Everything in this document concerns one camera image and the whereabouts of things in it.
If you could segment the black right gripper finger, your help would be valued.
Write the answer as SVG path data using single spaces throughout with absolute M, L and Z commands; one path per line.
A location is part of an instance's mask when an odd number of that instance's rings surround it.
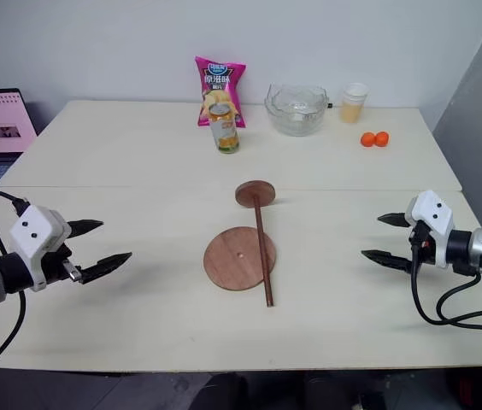
M 403 272 L 411 272 L 411 260 L 399 256 L 392 255 L 390 252 L 385 252 L 377 249 L 362 250 L 361 254 L 369 260 L 390 269 L 396 269 Z
M 407 221 L 405 213 L 388 213 L 380 215 L 377 220 L 390 226 L 405 227 L 411 226 Z

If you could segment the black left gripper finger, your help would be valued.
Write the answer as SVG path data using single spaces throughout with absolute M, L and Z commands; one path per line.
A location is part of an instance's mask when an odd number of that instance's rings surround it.
M 97 229 L 103 225 L 100 220 L 74 220 L 69 221 L 70 234 L 68 238 L 78 237 Z
M 81 279 L 79 282 L 81 284 L 88 284 L 96 279 L 104 277 L 121 267 L 131 256 L 132 252 L 127 252 L 101 259 L 96 265 L 80 270 Z

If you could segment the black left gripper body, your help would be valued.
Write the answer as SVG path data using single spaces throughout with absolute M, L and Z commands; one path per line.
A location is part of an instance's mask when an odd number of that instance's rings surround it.
M 65 279 L 80 282 L 82 275 L 79 266 L 74 266 L 69 260 L 71 249 L 64 243 L 56 251 L 47 252 L 41 260 L 42 272 L 47 285 Z

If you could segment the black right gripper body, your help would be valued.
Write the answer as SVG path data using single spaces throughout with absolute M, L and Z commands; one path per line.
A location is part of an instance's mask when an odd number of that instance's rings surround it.
M 425 222 L 418 221 L 409 235 L 412 268 L 419 268 L 422 264 L 434 264 L 434 240 L 430 231 L 430 227 Z

